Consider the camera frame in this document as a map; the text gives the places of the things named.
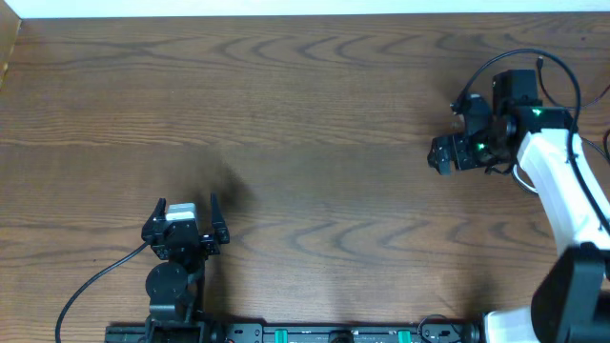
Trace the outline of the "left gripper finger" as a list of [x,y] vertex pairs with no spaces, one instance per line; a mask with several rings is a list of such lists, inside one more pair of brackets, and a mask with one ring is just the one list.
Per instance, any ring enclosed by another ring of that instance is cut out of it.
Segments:
[[211,224],[214,231],[214,235],[220,244],[230,243],[230,233],[222,215],[218,198],[212,193],[211,194]]
[[144,242],[154,242],[157,236],[156,229],[160,222],[165,220],[166,199],[159,198],[152,214],[142,227],[141,238]]

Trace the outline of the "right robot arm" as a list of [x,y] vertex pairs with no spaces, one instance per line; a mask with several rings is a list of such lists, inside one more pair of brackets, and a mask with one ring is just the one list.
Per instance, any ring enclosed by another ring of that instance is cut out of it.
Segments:
[[463,342],[606,342],[609,202],[569,130],[568,110],[545,107],[532,70],[493,78],[493,102],[465,98],[462,132],[436,137],[428,164],[441,175],[495,165],[520,167],[531,180],[553,231],[558,260],[530,305],[485,314],[459,332]]

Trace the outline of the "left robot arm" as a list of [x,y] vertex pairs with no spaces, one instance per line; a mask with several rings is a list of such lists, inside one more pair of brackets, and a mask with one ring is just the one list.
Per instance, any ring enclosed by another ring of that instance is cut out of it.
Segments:
[[145,288],[150,315],[145,342],[224,342],[223,324],[203,311],[205,262],[220,254],[230,234],[215,194],[211,195],[212,231],[198,228],[196,205],[158,200],[141,237],[161,261],[148,274]]

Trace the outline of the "wooden side panel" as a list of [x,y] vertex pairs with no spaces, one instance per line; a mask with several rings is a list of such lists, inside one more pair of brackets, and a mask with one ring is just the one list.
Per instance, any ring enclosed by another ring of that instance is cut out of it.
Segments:
[[5,0],[1,0],[0,11],[0,83],[4,84],[22,19]]

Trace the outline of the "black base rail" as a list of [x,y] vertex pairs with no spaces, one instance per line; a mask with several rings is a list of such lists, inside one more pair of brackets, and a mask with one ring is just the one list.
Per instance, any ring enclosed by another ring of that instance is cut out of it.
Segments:
[[233,323],[191,327],[116,325],[106,328],[111,343],[484,343],[476,324],[433,320],[407,326],[296,326]]

